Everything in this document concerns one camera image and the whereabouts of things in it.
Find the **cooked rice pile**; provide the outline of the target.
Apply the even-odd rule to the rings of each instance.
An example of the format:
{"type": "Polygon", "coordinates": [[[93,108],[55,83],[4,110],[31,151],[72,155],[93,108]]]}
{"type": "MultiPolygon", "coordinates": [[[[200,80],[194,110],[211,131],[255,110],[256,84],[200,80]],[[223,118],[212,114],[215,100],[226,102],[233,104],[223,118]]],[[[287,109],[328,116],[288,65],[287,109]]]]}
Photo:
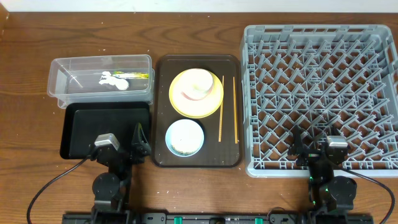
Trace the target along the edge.
{"type": "Polygon", "coordinates": [[[200,148],[201,140],[195,136],[196,130],[190,130],[184,124],[176,124],[170,133],[170,145],[179,156],[190,156],[200,148]]]}

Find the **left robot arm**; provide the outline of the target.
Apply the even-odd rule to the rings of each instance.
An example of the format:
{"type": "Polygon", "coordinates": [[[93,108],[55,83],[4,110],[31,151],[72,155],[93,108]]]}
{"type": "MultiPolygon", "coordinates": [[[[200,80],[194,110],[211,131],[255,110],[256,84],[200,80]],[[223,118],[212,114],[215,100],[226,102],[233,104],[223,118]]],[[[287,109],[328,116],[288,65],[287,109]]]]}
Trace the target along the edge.
{"type": "Polygon", "coordinates": [[[132,166],[142,164],[151,154],[141,123],[137,123],[131,145],[123,148],[112,133],[99,135],[90,152],[90,160],[108,168],[96,177],[91,223],[136,223],[138,216],[128,209],[132,166]]]}

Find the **light blue bowl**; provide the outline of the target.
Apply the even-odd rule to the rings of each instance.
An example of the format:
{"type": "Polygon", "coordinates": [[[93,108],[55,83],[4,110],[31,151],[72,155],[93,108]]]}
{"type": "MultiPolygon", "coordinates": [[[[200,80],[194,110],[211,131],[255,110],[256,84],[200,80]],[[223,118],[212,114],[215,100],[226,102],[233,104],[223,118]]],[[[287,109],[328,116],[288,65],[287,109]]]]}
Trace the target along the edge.
{"type": "Polygon", "coordinates": [[[204,140],[202,127],[190,119],[180,119],[172,123],[165,134],[168,150],[178,157],[196,154],[202,148],[204,140]]]}

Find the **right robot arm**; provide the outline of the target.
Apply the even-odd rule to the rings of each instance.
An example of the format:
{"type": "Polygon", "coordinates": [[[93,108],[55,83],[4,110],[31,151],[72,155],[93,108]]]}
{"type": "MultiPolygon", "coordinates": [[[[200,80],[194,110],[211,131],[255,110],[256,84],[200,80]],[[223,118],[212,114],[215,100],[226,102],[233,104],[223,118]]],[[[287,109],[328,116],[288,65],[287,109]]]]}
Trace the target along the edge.
{"type": "Polygon", "coordinates": [[[308,147],[298,126],[293,127],[292,133],[293,143],[288,155],[297,157],[297,166],[308,168],[308,197],[314,206],[299,215],[296,222],[348,223],[347,212],[354,209],[357,183],[352,178],[334,174],[334,168],[344,161],[348,153],[346,138],[332,128],[325,142],[308,147]]]}

